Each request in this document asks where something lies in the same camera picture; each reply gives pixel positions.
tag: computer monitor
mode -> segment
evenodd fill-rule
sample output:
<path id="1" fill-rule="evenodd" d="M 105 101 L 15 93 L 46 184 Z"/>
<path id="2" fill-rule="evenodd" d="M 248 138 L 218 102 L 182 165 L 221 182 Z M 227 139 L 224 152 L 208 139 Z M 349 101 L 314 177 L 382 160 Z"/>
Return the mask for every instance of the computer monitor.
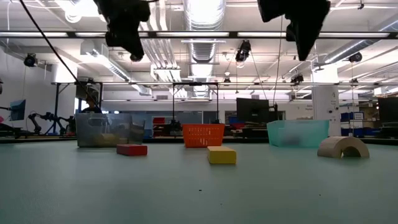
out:
<path id="1" fill-rule="evenodd" d="M 11 121 L 25 119 L 26 100 L 17 100 L 10 103 Z"/>
<path id="2" fill-rule="evenodd" d="M 240 121 L 267 123 L 269 119 L 269 102 L 268 100 L 237 98 L 236 112 Z"/>
<path id="3" fill-rule="evenodd" d="M 379 116 L 381 122 L 398 121 L 398 97 L 379 98 Z"/>

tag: light blue table surface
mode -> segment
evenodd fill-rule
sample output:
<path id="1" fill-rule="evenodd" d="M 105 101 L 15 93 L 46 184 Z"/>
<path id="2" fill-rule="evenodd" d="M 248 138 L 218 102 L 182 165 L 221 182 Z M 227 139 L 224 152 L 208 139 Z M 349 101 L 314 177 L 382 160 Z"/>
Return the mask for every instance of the light blue table surface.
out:
<path id="1" fill-rule="evenodd" d="M 397 223 L 398 147 L 370 159 L 317 149 L 148 144 L 148 156 L 78 149 L 75 141 L 0 145 L 0 223 Z"/>

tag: orange basket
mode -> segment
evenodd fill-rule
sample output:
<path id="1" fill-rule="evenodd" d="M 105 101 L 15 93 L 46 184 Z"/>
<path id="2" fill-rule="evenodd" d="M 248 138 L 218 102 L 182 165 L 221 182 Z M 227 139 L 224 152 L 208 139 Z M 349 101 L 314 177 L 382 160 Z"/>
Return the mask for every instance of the orange basket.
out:
<path id="1" fill-rule="evenodd" d="M 183 124 L 185 147 L 221 146 L 225 124 Z"/>

